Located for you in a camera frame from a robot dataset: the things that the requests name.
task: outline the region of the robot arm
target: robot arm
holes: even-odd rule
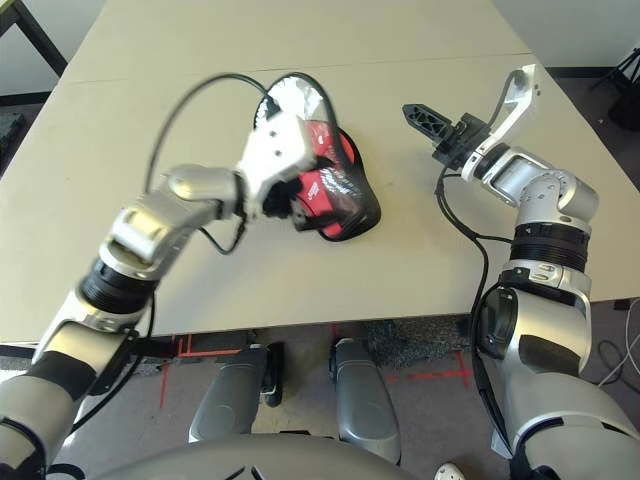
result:
[[[591,347],[584,270],[597,194],[502,143],[539,95],[529,65],[509,75],[489,124],[465,113],[453,126],[424,105],[403,111],[433,140],[437,160],[518,209],[510,258],[473,312],[478,388],[501,430],[494,449],[511,458],[514,478],[637,478],[640,435],[607,394],[579,378]],[[502,109],[506,118],[492,131]],[[479,353],[493,361],[495,378]]]
[[[123,209],[31,368],[0,384],[0,476],[44,478],[82,400],[105,393],[118,378],[136,325],[195,230],[234,212],[255,218],[276,182],[314,165],[304,122],[282,112],[250,134],[234,171],[177,167]]]

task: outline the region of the robot leg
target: robot leg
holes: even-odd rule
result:
[[[363,343],[340,340],[331,363],[338,394],[340,440],[399,464],[398,420],[380,372]]]
[[[191,422],[189,442],[251,433],[267,359],[266,347],[251,347],[234,355],[222,367]]]

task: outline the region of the wall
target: wall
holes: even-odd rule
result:
[[[640,46],[640,0],[493,0],[547,67],[616,65]]]
[[[23,0],[69,60],[105,0]],[[15,25],[0,38],[0,95],[50,91],[58,77]]]

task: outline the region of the white cable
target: white cable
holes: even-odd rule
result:
[[[640,375],[640,369],[638,369],[638,366],[636,365],[635,360],[631,356],[631,349],[638,342],[638,340],[640,340],[640,333],[636,335],[636,338],[634,338],[633,342],[631,342],[631,345],[629,345],[629,320],[631,319],[631,310],[633,310],[633,306],[636,303],[638,303],[638,301],[640,301],[640,297],[636,298],[633,302],[631,302],[631,305],[629,305],[629,311],[627,311],[627,319],[625,320],[625,324],[624,324],[624,343],[625,343],[625,346],[627,347],[627,354],[622,358],[622,360],[620,360],[620,363],[618,363],[618,365],[616,365],[615,368],[611,370],[609,374],[602,379],[602,381],[598,384],[598,388],[601,388],[602,385],[604,385],[607,380],[613,377],[615,373],[622,368],[622,365],[624,365],[624,362],[626,362],[627,359],[631,359],[631,363],[633,364],[633,367],[638,372],[638,375]]]
[[[638,303],[638,300],[640,300],[640,297],[636,298],[633,302],[631,302],[631,305],[629,306],[629,311],[627,312],[627,321],[625,322],[625,325],[624,325],[624,344],[627,347],[627,357],[629,357],[629,360],[631,360],[631,364],[633,365],[633,368],[635,368],[636,372],[638,372],[638,375],[640,375],[640,368],[638,368],[636,361],[633,359],[633,355],[631,355],[631,347],[633,347],[633,345],[629,345],[629,319],[631,318],[631,310],[633,309],[633,306],[636,303]],[[636,336],[633,343],[636,343],[636,340],[638,340],[638,337],[640,337],[640,334]]]

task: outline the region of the white table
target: white table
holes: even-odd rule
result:
[[[404,0],[394,2],[395,13],[373,15],[371,23],[379,20],[379,26],[367,31],[360,16],[368,2],[359,0],[360,10],[343,14],[354,16],[351,24],[360,22],[371,48],[362,36],[351,37],[352,43],[341,38],[334,47],[340,46],[342,57],[332,61],[326,52],[333,47],[327,47],[312,50],[306,63],[309,47],[297,35],[282,53],[277,51],[284,38],[279,35],[254,35],[264,58],[248,49],[249,26],[262,28],[261,22],[246,19],[249,26],[243,26],[215,17],[216,28],[204,32],[202,9],[213,8],[207,2],[190,2],[193,10],[180,8],[171,18],[180,32],[175,39],[165,27],[168,17],[147,19],[142,26],[136,22],[142,10],[151,8],[146,4],[160,12],[162,3],[170,4],[111,0],[106,5],[0,181],[0,340],[39,337],[69,287],[89,268],[118,209],[140,191],[152,143],[173,103],[205,74],[235,69],[264,83],[303,69],[325,86],[341,125],[363,155],[383,218],[375,229],[341,244],[312,232],[296,233],[289,221],[262,219],[251,225],[230,257],[221,257],[195,236],[159,289],[156,333],[468,311],[481,259],[442,218],[433,198],[440,165],[431,158],[427,139],[405,123],[401,107],[425,103],[452,119],[465,111],[489,115],[507,73],[536,61],[521,51],[526,48],[493,7],[473,0]],[[242,3],[249,10],[262,4]],[[261,15],[263,20],[285,11],[299,15],[294,8],[302,3],[270,2],[272,9]],[[454,6],[463,4],[470,8],[454,15]],[[273,28],[267,20],[264,24]],[[118,21],[123,39],[112,35]],[[392,36],[388,32],[394,23],[398,33]],[[296,31],[295,25],[289,28]],[[442,34],[447,47],[427,43],[421,51],[416,46],[418,37],[424,38],[416,29],[430,28]],[[233,30],[245,35],[242,41],[227,42],[224,51],[213,49],[211,58],[196,41],[224,38]],[[389,44],[378,38],[381,31]],[[318,37],[317,28],[309,33]],[[173,40],[194,51],[172,49]],[[118,47],[125,43],[127,48]],[[158,61],[151,44],[173,52],[166,64]],[[349,61],[344,52],[351,47]],[[443,48],[449,48],[451,58],[438,58]],[[132,52],[148,55],[134,63]],[[640,195],[544,73],[542,90],[538,112],[516,143],[571,170],[600,194],[587,266],[592,299],[638,295],[640,225],[631,212],[640,209]],[[209,90],[175,125],[158,171],[186,162],[235,164],[257,101],[244,85]],[[515,211],[489,193],[455,181],[448,193],[471,226],[512,235]],[[221,223],[212,230],[224,241],[231,228]],[[508,258],[508,246],[489,245],[489,253],[492,279]]]

